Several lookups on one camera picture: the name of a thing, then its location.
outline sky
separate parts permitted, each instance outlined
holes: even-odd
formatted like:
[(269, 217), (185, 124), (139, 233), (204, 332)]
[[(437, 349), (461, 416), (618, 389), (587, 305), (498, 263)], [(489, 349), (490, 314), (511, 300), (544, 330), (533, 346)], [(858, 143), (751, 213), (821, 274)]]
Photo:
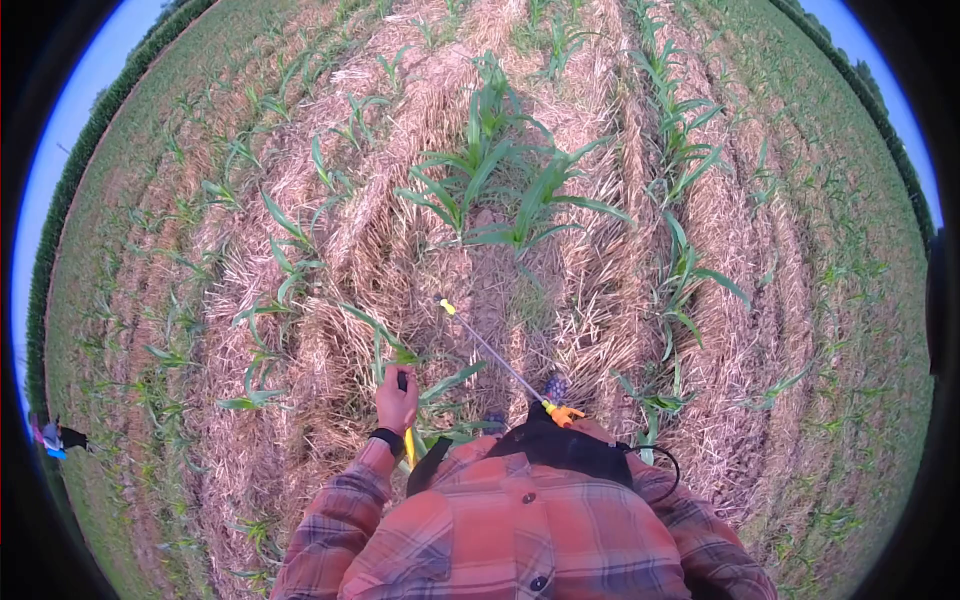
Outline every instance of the sky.
[[(67, 152), (77, 141), (80, 130), (89, 118), (90, 107), (97, 92), (110, 85), (119, 75), (127, 54), (154, 24), (164, 2), (165, 0), (126, 0), (110, 16), (67, 82), (34, 156), (14, 242), (10, 304), (17, 387), (25, 412), (27, 401), (23, 382), (26, 375), (24, 356), (30, 279), (40, 231), (53, 197), (54, 186), (60, 180)], [(843, 48), (852, 62), (865, 60), (870, 64), (884, 103), (890, 110), (890, 121), (902, 138), (920, 176), (921, 187), (931, 204), (930, 212), (934, 225), (939, 227), (943, 224), (943, 218), (937, 201), (936, 178), (923, 136), (913, 118), (909, 103), (879, 50), (840, 0), (800, 2), (806, 11), (817, 15), (820, 22), (829, 29), (833, 43)]]
[(90, 118), (93, 100), (113, 83), (127, 61), (127, 54), (156, 22), (165, 0), (126, 0), (113, 12), (86, 49), (67, 81), (34, 155), (27, 188), (20, 206), (13, 250), (11, 285), (11, 333), (16, 362), (20, 404), (27, 410), (23, 392), (27, 348), (27, 306), (40, 231), (60, 180), (63, 164), (80, 130)]
[(840, 0), (800, 0), (800, 5), (805, 11), (817, 15), (817, 19), (830, 31), (833, 45), (843, 48), (852, 64), (856, 64), (858, 60), (864, 60), (870, 66), (870, 72), (883, 95), (883, 104), (890, 110), (890, 123), (903, 140), (906, 153), (910, 156), (914, 168), (917, 169), (920, 187), (930, 206), (933, 226), (941, 227), (944, 224), (944, 218), (940, 213), (937, 179), (930, 156), (926, 152), (924, 136), (920, 133), (920, 126), (914, 119), (910, 103), (900, 90), (900, 84), (897, 83), (893, 71), (887, 66), (883, 55), (874, 46), (870, 36), (860, 26), (853, 13)]

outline sneaker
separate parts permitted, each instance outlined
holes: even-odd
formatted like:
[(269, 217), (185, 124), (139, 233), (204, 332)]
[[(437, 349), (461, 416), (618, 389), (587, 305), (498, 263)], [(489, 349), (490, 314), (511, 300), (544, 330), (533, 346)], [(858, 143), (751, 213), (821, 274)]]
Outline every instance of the sneaker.
[(557, 406), (562, 406), (566, 397), (566, 389), (569, 383), (558, 372), (550, 375), (546, 384), (543, 385), (543, 397)]
[(483, 416), (483, 420), (489, 420), (499, 424), (491, 427), (484, 427), (481, 430), (482, 435), (485, 435), (485, 436), (503, 435), (507, 431), (507, 415), (502, 410), (487, 411), (487, 414)]

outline flannel shirt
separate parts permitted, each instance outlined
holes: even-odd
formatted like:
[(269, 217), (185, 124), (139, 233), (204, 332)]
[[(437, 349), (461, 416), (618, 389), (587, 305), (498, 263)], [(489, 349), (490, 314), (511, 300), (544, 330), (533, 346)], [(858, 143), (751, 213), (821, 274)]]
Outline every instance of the flannel shirt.
[(522, 452), (484, 459), (494, 443), (452, 449), (382, 516), (396, 461), (369, 440), (307, 508), (271, 598), (777, 597), (708, 502), (680, 485), (647, 504), (672, 472), (628, 456), (634, 493)]

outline black strap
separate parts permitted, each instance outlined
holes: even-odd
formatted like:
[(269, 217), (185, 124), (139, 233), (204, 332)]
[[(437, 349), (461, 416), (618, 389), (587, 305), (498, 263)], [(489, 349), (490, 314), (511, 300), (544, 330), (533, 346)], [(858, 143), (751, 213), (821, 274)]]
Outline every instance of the black strap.
[(437, 468), (440, 466), (440, 462), (444, 459), (446, 451), (450, 448), (451, 444), (453, 444), (453, 440), (449, 438), (439, 438), (427, 451), (426, 456), (420, 459), (417, 466), (411, 471), (410, 477), (407, 479), (408, 498), (415, 493), (420, 493), (427, 489), (427, 486), (430, 485), (430, 479), (436, 474)]

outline black wristwatch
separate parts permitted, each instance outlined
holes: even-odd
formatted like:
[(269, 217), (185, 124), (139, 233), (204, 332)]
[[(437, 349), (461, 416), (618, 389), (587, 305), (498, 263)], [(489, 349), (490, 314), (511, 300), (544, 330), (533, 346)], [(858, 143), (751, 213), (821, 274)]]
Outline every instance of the black wristwatch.
[(399, 458), (403, 455), (403, 438), (398, 436), (390, 429), (387, 429), (386, 427), (378, 427), (373, 430), (373, 433), (370, 434), (370, 437), (380, 438), (389, 444), (390, 451), (394, 455), (394, 458)]

